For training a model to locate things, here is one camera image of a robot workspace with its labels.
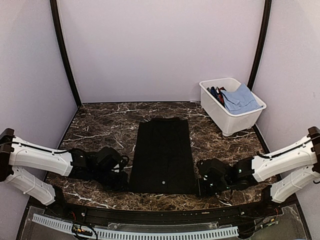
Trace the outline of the black long sleeve shirt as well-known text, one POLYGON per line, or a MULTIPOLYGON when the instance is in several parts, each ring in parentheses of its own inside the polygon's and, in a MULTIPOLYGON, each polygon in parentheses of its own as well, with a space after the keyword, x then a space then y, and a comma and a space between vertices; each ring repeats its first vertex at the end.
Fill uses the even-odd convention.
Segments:
POLYGON ((129 191, 193 195, 196 177, 186 119, 153 118, 138 126, 129 191))

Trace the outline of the white plastic bin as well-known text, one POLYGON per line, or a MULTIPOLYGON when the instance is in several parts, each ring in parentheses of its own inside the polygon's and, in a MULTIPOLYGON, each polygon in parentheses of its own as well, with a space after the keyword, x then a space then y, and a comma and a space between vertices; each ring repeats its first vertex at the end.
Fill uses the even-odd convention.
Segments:
POLYGON ((226 137, 250 129, 267 108, 243 83, 234 78, 199 83, 200 104, 226 137))

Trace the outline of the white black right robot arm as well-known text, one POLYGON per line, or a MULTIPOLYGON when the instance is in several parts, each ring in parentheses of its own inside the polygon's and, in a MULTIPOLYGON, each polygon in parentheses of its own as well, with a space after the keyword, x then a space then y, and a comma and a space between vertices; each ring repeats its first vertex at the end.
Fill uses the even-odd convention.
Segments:
POLYGON ((242 191, 265 180, 290 171, 281 181, 265 187, 262 201, 255 205, 255 213, 266 217, 288 197, 310 183, 320 179, 320 130, 313 126, 299 141, 280 150, 239 160, 234 165, 217 158, 201 160, 196 164, 200 178, 196 194, 201 197, 215 196, 224 191, 242 191))

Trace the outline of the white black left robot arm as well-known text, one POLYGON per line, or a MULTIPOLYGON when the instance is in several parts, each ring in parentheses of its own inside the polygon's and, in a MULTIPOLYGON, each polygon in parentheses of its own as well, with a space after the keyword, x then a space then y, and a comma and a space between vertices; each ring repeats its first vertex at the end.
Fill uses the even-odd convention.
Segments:
POLYGON ((87 152, 79 148, 58 150, 27 142, 11 128, 0 134, 0 180, 38 200, 60 218, 71 213, 58 186, 45 183, 27 167, 59 174, 71 179, 96 181, 106 191, 126 191, 128 174, 124 167, 129 157, 111 147, 87 152))

